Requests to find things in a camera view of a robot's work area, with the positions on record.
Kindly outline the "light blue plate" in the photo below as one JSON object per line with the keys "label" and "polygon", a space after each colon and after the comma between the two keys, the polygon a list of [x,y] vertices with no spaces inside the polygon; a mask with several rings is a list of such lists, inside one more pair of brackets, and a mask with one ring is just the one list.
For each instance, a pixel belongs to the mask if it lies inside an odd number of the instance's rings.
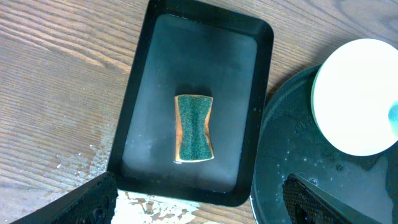
{"label": "light blue plate", "polygon": [[358,39],[335,50],[317,72],[312,114],[326,140],[352,156],[371,156],[397,142],[397,49]]}

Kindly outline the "green and orange sponge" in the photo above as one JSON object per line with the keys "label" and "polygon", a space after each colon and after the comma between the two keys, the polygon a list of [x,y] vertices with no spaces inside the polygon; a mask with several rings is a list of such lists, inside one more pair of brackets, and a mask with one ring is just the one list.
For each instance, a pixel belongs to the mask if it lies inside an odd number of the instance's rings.
{"label": "green and orange sponge", "polygon": [[209,122],[213,98],[178,95],[175,100],[175,162],[212,160]]}

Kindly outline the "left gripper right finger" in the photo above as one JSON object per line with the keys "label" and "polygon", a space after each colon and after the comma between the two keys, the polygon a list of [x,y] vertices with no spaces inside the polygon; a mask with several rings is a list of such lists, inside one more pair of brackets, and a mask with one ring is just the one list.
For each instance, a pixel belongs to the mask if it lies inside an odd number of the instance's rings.
{"label": "left gripper right finger", "polygon": [[292,223],[378,223],[297,174],[289,174],[282,185],[282,195]]}

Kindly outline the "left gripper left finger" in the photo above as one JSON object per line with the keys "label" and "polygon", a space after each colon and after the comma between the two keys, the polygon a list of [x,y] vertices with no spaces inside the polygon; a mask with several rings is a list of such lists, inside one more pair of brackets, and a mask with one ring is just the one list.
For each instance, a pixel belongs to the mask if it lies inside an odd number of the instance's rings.
{"label": "left gripper left finger", "polygon": [[117,197],[115,176],[105,172],[12,224],[110,224]]}

